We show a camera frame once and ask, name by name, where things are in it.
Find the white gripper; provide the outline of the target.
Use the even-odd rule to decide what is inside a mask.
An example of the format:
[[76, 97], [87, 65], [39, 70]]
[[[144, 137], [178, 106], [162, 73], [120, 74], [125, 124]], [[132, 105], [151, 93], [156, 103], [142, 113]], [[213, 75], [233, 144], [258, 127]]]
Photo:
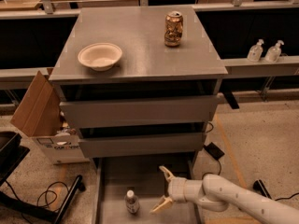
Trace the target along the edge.
[[187, 179], [183, 177], [175, 177], [172, 172], [163, 165], [161, 165], [159, 169], [163, 172], [165, 180], [169, 183], [167, 190], [169, 197], [163, 196], [149, 211], [151, 214], [157, 214], [170, 208], [173, 202], [186, 202], [184, 187]]

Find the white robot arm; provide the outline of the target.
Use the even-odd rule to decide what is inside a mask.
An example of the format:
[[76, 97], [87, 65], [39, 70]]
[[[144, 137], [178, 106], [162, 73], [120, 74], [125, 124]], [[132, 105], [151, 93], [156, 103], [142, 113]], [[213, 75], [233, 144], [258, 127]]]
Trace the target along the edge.
[[262, 224], [299, 224], [298, 209], [243, 189], [219, 175], [191, 180], [174, 176], [165, 166], [159, 169], [168, 183], [168, 195], [150, 210], [152, 214], [170, 208], [173, 203], [194, 203], [214, 212], [223, 212], [233, 204]]

